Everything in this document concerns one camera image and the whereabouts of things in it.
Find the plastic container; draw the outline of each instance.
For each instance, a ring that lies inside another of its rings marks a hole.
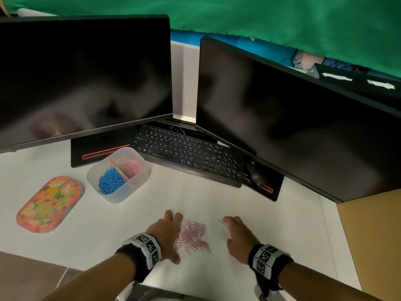
[[[65,176],[49,180],[17,213],[19,226],[34,233],[52,232],[83,195],[82,185]]]
[[[116,191],[111,194],[101,194],[99,192],[99,178],[109,169],[112,165],[108,161],[108,158],[111,158],[116,165],[121,168],[122,164],[129,159],[136,159],[141,166],[143,167],[142,171],[140,171],[137,175],[127,181],[124,185],[119,187]],[[133,148],[124,147],[115,151],[113,154],[109,155],[101,162],[95,164],[92,168],[89,169],[86,179],[89,184],[108,202],[113,204],[120,203],[129,197],[136,189],[141,187],[149,178],[149,172],[145,165],[145,160],[142,156],[139,155]]]

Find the wristband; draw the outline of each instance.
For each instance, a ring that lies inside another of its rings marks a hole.
[[[248,257],[249,267],[258,275],[263,275],[268,279],[269,290],[277,291],[280,289],[278,276],[284,266],[293,262],[293,259],[281,250],[271,246],[257,244]]]
[[[116,253],[127,255],[135,264],[134,281],[142,283],[154,265],[162,258],[162,251],[156,239],[147,233],[139,233],[125,240]]]

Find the marker pattern on wristband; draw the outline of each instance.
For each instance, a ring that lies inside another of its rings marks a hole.
[[[154,265],[162,258],[162,251],[156,239],[147,233],[139,233],[125,240],[123,245],[133,244],[139,247],[146,257],[146,265],[151,270]]]
[[[275,260],[283,254],[284,252],[272,245],[264,245],[259,248],[258,252],[253,257],[252,268],[270,280],[272,276],[272,266]]]

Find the hand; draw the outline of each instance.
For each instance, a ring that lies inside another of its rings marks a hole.
[[[238,216],[226,216],[223,218],[223,222],[227,224],[231,233],[231,239],[227,241],[230,255],[238,262],[248,265],[249,253],[256,244],[260,244],[259,240]]]
[[[162,260],[169,259],[174,264],[181,262],[180,256],[174,249],[174,242],[180,234],[182,221],[181,213],[176,213],[173,218],[171,210],[166,210],[164,219],[159,219],[146,230],[146,233],[156,238],[160,244]]]

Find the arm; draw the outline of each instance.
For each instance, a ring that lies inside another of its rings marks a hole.
[[[172,212],[167,210],[164,219],[158,220],[146,231],[158,241],[162,260],[180,263],[180,257],[174,250],[174,241],[180,233],[182,220],[181,213],[176,213],[173,218]],[[135,272],[135,265],[127,255],[114,254],[55,289],[42,301],[114,301],[133,281]]]
[[[227,242],[230,254],[240,263],[248,265],[249,254],[253,247],[260,244],[259,240],[239,217],[225,217],[223,221],[231,233],[231,239]],[[380,301],[367,293],[294,262],[284,266],[278,275],[278,282],[280,287],[297,301]],[[265,282],[258,281],[258,284],[265,285]]]

